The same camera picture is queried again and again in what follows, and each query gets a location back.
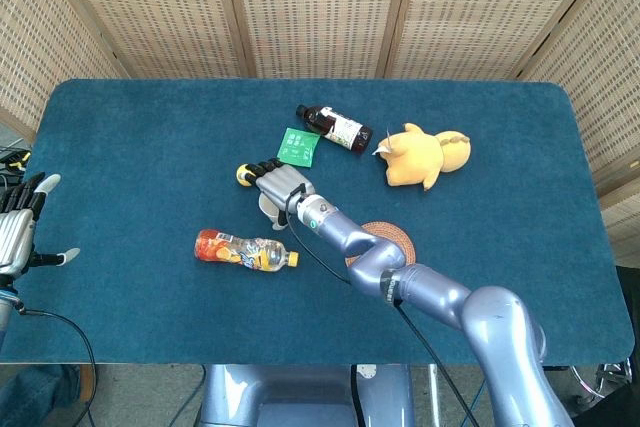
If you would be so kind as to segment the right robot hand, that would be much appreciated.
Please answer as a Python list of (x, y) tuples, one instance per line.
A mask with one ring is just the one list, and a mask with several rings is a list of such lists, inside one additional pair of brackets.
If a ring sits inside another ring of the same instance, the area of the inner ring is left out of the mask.
[(315, 194), (312, 183), (296, 168), (272, 158), (257, 164), (242, 164), (236, 170), (238, 183), (260, 191), (259, 208), (276, 231), (287, 227), (287, 214), (296, 214), (296, 205)]

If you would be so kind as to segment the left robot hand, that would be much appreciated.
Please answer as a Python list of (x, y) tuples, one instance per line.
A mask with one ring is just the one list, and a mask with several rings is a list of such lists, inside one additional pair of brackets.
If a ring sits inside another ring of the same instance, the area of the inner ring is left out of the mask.
[(57, 254), (35, 251), (36, 223), (48, 195), (60, 180), (59, 174), (46, 176), (40, 172), (1, 195), (2, 282), (11, 283), (33, 267), (63, 266), (80, 254), (79, 248)]

